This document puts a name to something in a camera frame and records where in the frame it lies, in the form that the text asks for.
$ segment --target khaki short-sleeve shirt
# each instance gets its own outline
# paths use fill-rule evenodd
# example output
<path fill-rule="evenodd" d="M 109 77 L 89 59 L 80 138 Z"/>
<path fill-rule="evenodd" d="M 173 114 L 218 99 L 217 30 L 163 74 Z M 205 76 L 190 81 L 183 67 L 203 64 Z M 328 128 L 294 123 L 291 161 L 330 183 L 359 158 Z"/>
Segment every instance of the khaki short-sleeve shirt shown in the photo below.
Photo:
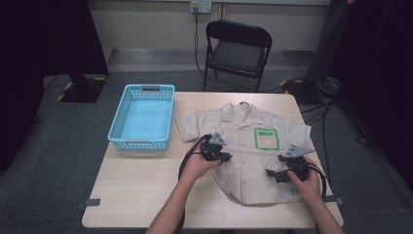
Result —
<path fill-rule="evenodd" d="M 175 122 L 184 142 L 215 132 L 225 139 L 222 152 L 233 157 L 210 172 L 226 194 L 245 204 L 302 201 L 294 184 L 276 183 L 265 170 L 286 170 L 278 155 L 291 145 L 308 147 L 310 126 L 246 102 L 196 110 Z"/>

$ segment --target blue plastic basket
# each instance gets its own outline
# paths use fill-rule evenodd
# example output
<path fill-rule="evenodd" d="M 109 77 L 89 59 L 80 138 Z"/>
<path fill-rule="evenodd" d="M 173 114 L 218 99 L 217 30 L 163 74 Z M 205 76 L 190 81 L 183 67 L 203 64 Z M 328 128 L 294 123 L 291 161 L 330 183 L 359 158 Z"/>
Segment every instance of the blue plastic basket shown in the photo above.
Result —
<path fill-rule="evenodd" d="M 108 139 L 118 150 L 168 150 L 173 85 L 127 85 Z"/>

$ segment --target black folding chair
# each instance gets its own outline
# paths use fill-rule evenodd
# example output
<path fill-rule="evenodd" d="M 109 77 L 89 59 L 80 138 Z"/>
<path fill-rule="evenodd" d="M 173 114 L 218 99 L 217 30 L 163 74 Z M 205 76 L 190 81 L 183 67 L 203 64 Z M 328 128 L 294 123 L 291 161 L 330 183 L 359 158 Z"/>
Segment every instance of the black folding chair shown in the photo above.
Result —
<path fill-rule="evenodd" d="M 212 48 L 211 38 L 218 41 Z M 212 69 L 237 76 L 257 79 L 254 92 L 258 92 L 262 73 L 270 54 L 273 39 L 263 28 L 219 19 L 206 26 L 206 68 L 204 91 L 207 87 L 207 71 Z"/>

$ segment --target chair backrest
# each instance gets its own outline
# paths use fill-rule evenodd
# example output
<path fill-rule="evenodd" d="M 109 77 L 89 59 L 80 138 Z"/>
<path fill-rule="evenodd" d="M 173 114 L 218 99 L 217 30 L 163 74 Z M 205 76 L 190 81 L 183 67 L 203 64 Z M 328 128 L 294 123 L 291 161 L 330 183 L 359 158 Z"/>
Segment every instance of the chair backrest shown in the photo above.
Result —
<path fill-rule="evenodd" d="M 271 49 L 273 39 L 263 28 L 225 19 L 214 20 L 206 26 L 206 37 Z"/>

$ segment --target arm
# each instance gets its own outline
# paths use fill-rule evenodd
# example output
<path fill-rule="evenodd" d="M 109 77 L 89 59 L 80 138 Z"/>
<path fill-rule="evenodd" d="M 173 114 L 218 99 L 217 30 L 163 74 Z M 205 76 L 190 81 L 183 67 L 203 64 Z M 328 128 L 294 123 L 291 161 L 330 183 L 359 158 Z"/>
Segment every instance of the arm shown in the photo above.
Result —
<path fill-rule="evenodd" d="M 200 148 L 201 145 L 199 144 L 194 152 L 201 152 Z M 218 167 L 220 163 L 220 161 L 209 162 L 200 154 L 192 155 L 188 159 L 178 183 L 146 233 L 173 233 L 182 217 L 189 192 L 197 179 L 205 175 L 209 169 Z"/>
<path fill-rule="evenodd" d="M 307 156 L 304 158 L 308 163 L 314 164 L 314 162 Z M 298 187 L 304 201 L 313 213 L 319 227 L 319 232 L 321 234 L 345 233 L 321 198 L 319 193 L 319 176 L 317 173 L 315 171 L 310 171 L 309 178 L 305 181 L 301 181 L 294 172 L 288 172 L 288 176 Z"/>

